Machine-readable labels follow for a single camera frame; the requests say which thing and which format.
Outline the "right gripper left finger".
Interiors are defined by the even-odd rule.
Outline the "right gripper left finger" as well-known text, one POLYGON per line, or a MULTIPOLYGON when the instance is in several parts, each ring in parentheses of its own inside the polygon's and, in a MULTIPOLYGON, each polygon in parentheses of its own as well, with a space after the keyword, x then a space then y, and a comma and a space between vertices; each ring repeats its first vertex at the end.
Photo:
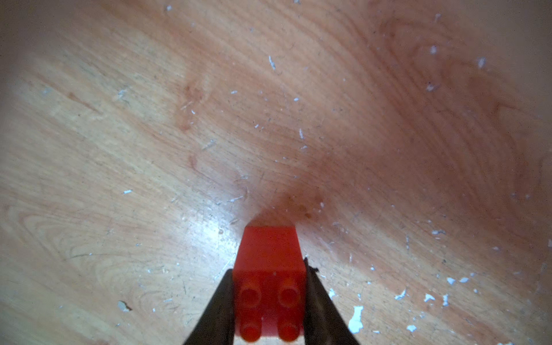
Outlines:
POLYGON ((184 345, 233 345, 235 313, 232 273, 232 269, 225 272, 197 325, 184 341, 184 345))

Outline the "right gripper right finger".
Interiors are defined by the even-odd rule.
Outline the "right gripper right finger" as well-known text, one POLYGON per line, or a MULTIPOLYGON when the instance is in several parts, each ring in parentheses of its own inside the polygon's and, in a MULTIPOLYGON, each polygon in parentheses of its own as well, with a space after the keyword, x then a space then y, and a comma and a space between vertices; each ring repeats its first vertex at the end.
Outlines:
POLYGON ((309 265, 307 257, 303 261, 306 266, 305 344, 359 345, 317 276, 319 270, 309 265))

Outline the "red lego brick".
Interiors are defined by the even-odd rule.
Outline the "red lego brick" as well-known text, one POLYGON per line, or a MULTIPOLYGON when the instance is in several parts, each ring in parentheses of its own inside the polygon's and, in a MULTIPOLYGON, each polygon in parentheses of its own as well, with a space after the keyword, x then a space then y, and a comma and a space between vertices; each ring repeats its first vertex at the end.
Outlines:
POLYGON ((294 226, 248 226, 232 273, 236 333, 246 342, 303 334, 306 266, 294 226))

